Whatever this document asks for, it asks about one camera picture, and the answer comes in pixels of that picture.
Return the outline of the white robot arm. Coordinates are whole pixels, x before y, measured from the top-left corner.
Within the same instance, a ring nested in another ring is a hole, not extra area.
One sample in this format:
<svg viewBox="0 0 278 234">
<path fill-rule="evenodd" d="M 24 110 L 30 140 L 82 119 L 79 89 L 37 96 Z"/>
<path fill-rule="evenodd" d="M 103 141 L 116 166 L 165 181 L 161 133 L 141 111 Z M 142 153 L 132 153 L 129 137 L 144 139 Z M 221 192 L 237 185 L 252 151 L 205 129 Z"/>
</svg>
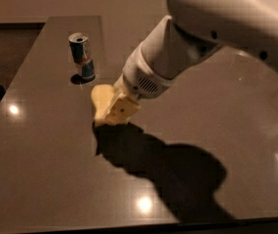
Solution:
<svg viewBox="0 0 278 234">
<path fill-rule="evenodd" d="M 168 14 L 128 57 L 114 85 L 91 93 L 94 124 L 121 125 L 187 68 L 224 46 L 278 72 L 278 0 L 167 0 Z"/>
</svg>

